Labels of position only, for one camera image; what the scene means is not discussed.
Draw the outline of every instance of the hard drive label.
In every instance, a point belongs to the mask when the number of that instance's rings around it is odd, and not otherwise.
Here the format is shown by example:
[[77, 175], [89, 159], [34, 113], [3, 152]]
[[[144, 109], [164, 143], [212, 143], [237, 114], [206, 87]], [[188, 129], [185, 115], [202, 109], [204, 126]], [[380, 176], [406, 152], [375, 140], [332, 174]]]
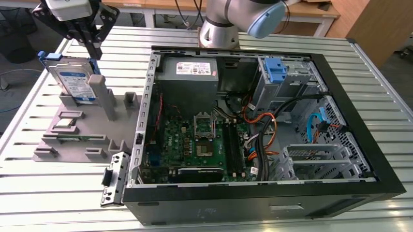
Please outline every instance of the hard drive label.
[[82, 72], [59, 72], [62, 82], [73, 97], [80, 101], [94, 101], [97, 95], [88, 84], [88, 75]]
[[178, 62], [177, 74], [182, 75], [212, 75], [212, 65], [208, 62]]

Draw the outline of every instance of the cable connector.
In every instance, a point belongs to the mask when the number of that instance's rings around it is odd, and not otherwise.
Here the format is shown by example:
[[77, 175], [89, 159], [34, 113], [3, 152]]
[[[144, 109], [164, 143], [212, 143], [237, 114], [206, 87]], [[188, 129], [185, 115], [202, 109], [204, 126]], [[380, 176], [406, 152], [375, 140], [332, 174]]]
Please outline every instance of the cable connector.
[[344, 134], [345, 132], [349, 132], [349, 131], [351, 131], [351, 128], [348, 126], [345, 126], [343, 124], [339, 126], [339, 132], [340, 133]]
[[320, 132], [327, 133], [329, 130], [329, 126], [331, 123], [328, 123], [327, 121], [323, 121], [319, 125], [317, 125], [317, 129]]

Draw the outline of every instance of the slatted metal table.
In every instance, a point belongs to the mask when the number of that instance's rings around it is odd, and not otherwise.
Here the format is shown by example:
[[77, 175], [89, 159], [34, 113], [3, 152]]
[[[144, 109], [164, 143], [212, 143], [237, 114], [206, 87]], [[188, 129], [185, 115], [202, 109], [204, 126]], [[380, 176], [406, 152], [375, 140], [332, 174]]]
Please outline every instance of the slatted metal table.
[[[345, 39], [287, 35], [257, 40], [241, 34], [240, 39], [243, 49], [325, 55], [408, 192], [328, 219], [149, 228], [156, 231], [413, 231], [413, 113], [359, 45]], [[116, 27], [98, 62], [114, 93], [142, 94], [152, 45], [196, 47], [197, 41], [196, 31]], [[77, 41], [65, 40], [58, 52], [89, 56]], [[61, 104], [59, 94], [61, 88], [45, 71], [0, 139], [0, 226], [5, 226], [0, 230], [145, 230], [126, 207], [100, 207], [105, 164], [31, 160]]]

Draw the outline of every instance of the metal bracket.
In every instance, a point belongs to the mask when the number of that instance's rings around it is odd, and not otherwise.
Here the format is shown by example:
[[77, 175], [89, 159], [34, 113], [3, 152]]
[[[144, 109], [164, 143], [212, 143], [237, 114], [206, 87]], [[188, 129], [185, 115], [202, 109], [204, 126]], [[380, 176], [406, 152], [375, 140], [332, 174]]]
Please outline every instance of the metal bracket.
[[105, 186], [101, 207], [124, 206], [122, 195], [128, 182], [128, 170], [132, 160], [132, 155], [126, 152], [120, 152], [113, 155], [110, 167], [104, 173], [102, 184]]

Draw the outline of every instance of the red wire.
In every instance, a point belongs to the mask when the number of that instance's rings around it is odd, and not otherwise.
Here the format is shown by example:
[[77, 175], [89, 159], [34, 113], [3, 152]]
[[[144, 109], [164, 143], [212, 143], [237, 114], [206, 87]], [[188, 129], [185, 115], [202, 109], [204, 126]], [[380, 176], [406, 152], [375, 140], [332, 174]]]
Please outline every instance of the red wire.
[[154, 141], [156, 134], [157, 134], [157, 131], [158, 131], [158, 125], [160, 125], [160, 121], [161, 121], [161, 113], [162, 113], [162, 108], [164, 108], [164, 94], [162, 93], [161, 93], [161, 96], [160, 96], [160, 101], [161, 101], [161, 106], [160, 106], [158, 118], [157, 118], [157, 123], [156, 123], [156, 130], [154, 130], [150, 142], [146, 145], [149, 145], [152, 143], [152, 141]]

